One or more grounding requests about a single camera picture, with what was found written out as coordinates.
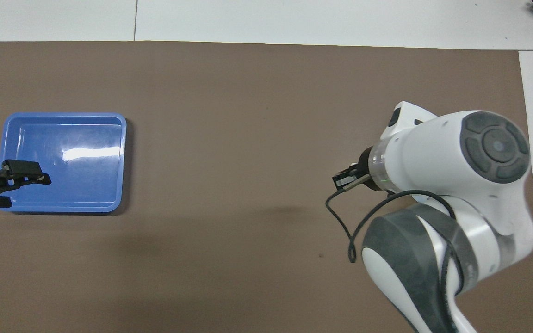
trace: blue tray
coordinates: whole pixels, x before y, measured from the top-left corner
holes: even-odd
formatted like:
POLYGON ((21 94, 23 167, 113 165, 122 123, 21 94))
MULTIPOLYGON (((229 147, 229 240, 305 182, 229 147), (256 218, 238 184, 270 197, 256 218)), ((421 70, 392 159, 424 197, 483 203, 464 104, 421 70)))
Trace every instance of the blue tray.
POLYGON ((19 112, 6 120, 4 160, 33 160, 52 184, 6 192, 7 211, 108 213, 123 193, 127 122, 117 113, 19 112))

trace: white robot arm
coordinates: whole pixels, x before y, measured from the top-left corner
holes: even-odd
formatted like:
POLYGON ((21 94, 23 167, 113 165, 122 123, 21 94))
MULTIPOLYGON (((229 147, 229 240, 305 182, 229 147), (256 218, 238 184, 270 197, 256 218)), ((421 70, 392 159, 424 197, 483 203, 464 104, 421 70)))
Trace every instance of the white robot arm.
POLYGON ((339 190, 364 182, 391 194, 440 197, 415 196, 419 203, 374 219, 361 247, 366 269, 415 331, 473 333, 455 295, 533 248, 527 140, 492 112, 437 117, 406 102, 380 139, 334 177, 339 190))

